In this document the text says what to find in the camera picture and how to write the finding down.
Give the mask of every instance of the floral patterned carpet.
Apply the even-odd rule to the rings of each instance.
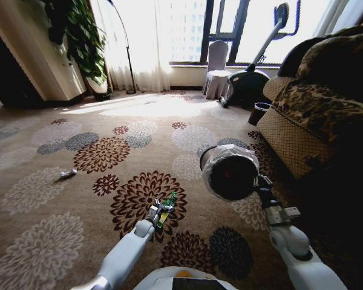
[[[172,191],[176,211],[124,289],[171,265],[200,269],[239,289],[292,289],[258,196],[225,202],[201,179],[205,148],[234,143],[255,151],[260,171],[277,181],[275,194],[289,203],[285,170],[247,122],[249,114],[196,91],[121,94],[101,103],[86,98],[43,110],[0,106],[0,289],[87,282],[155,198],[164,201]],[[60,181],[71,168],[78,174]]]

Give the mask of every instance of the window frame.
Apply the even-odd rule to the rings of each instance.
[[[212,24],[212,13],[214,10],[214,0],[207,0],[206,13],[204,14],[203,24],[203,37],[201,40],[200,60],[198,62],[169,62],[170,65],[207,65],[207,55],[209,43],[216,40],[223,40],[225,42],[232,42],[229,60],[226,62],[226,66],[248,66],[250,62],[235,62],[238,49],[243,34],[243,27],[246,22],[247,9],[249,8],[250,0],[240,0],[240,4],[235,17],[234,28],[231,33],[221,33],[221,21],[223,17],[224,1],[220,0],[220,9],[218,12],[217,28],[215,34],[210,34]],[[280,63],[259,63],[260,67],[280,67]]]

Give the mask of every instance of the wall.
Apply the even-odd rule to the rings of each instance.
[[[245,68],[226,68],[226,71],[235,73]],[[206,77],[206,66],[172,66],[169,78],[171,86],[203,86]],[[278,69],[261,69],[269,77],[277,75]]]
[[[44,100],[71,100],[86,88],[64,46],[48,39],[49,26],[40,1],[0,0],[0,36],[38,93]]]

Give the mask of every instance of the floor lamp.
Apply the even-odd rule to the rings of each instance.
[[[122,28],[123,28],[123,32],[125,33],[125,39],[126,39],[126,53],[128,55],[128,60],[129,60],[129,69],[131,71],[131,78],[132,78],[132,83],[133,83],[133,89],[127,89],[126,90],[126,93],[128,95],[133,95],[135,94],[137,91],[136,91],[136,84],[134,83],[134,77],[133,77],[133,71],[132,71],[132,63],[131,63],[131,55],[129,54],[129,40],[128,40],[128,35],[126,34],[126,30],[125,30],[125,26],[123,24],[123,21],[122,21],[122,18],[121,18],[121,15],[119,13],[119,11],[117,10],[116,6],[114,5],[113,1],[112,0],[107,0],[113,7],[114,9],[116,10],[119,18],[120,18],[120,21],[121,21],[121,24],[122,24]]]

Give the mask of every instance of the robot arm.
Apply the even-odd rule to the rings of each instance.
[[[336,273],[320,260],[306,234],[291,225],[291,220],[300,215],[298,209],[281,207],[270,190],[272,182],[266,176],[259,176],[255,188],[270,227],[270,241],[283,258],[295,289],[347,290]]]
[[[153,223],[138,221],[134,229],[126,234],[104,258],[98,274],[90,282],[71,290],[117,289],[143,253],[145,244],[154,232]]]

